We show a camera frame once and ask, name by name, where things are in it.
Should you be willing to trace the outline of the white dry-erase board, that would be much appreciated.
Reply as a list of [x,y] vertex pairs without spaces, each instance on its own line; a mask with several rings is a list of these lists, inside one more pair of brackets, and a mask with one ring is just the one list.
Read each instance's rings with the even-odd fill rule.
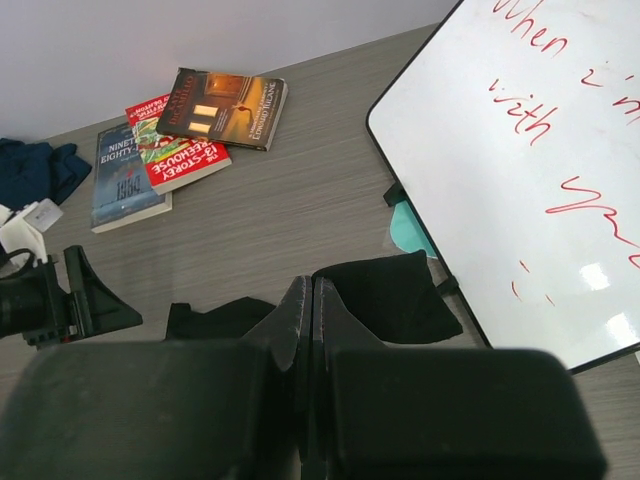
[[489,346],[638,349],[637,2],[459,2],[366,126]]

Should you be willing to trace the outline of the black t shirt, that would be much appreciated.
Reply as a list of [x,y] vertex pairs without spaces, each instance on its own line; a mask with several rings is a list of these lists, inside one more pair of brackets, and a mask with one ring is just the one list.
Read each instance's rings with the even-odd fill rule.
[[[346,309],[382,341],[432,344],[463,332],[440,296],[422,250],[325,267],[312,275],[314,281],[321,278],[334,284]],[[274,310],[273,304],[251,297],[205,313],[174,303],[165,338],[240,338]]]

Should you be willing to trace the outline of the black whiteboard stand foot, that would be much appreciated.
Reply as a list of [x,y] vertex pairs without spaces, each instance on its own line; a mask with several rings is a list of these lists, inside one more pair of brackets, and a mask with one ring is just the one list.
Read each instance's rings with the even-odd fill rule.
[[437,287],[437,292],[441,297],[448,295],[455,295],[459,290],[459,284],[455,277],[449,277],[440,282]]
[[388,207],[395,207],[398,203],[406,200],[406,192],[401,184],[394,183],[384,193],[383,199]]

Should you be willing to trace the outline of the dark cover paperback book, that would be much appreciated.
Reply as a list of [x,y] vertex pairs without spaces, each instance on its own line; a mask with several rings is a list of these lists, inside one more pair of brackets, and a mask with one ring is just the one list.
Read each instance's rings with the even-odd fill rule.
[[156,131],[267,151],[287,95],[281,78],[181,67]]

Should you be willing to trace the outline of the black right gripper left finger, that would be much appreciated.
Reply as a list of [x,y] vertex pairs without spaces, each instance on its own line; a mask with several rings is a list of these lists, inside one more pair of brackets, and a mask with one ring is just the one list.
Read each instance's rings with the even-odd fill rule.
[[5,479],[296,479],[312,282],[234,340],[52,347],[1,415]]

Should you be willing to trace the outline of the red cover book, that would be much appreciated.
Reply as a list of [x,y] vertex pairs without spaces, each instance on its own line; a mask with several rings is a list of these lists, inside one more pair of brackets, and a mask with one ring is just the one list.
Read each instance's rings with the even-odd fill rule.
[[168,100],[169,94],[165,94],[125,109],[144,170],[159,195],[232,164],[222,144],[158,133],[156,127]]

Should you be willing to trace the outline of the navy blue t shirt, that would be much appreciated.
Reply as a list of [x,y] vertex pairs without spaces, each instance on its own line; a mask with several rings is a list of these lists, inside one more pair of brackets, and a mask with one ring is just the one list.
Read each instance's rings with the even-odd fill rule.
[[77,145],[1,139],[1,204],[13,211],[44,199],[62,205],[91,173]]

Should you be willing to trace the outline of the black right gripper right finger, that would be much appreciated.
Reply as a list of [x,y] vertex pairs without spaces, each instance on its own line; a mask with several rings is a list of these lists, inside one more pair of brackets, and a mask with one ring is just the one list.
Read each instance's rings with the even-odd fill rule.
[[539,350],[391,346],[316,283],[318,428],[331,479],[602,479],[572,375]]

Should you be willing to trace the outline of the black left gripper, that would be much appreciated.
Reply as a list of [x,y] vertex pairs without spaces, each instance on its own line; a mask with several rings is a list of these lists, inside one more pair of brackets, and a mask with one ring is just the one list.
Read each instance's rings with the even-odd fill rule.
[[1,337],[20,334],[29,346],[69,343],[139,326],[142,315],[113,293],[91,267],[79,245],[64,250],[69,282],[59,286],[55,263],[29,249],[1,252]]

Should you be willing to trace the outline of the teal cutting mat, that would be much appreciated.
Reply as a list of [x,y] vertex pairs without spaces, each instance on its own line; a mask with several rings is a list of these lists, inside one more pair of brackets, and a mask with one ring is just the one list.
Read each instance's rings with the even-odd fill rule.
[[429,258],[437,259],[433,245],[428,240],[407,201],[399,202],[393,207],[390,238],[393,244],[405,253],[415,253],[422,250]]

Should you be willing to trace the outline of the blue 1984 paperback book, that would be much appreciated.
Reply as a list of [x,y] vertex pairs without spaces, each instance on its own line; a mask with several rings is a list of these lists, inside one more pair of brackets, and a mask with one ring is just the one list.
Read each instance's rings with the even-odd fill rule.
[[172,210],[171,193],[151,187],[128,123],[97,138],[91,231],[98,234]]

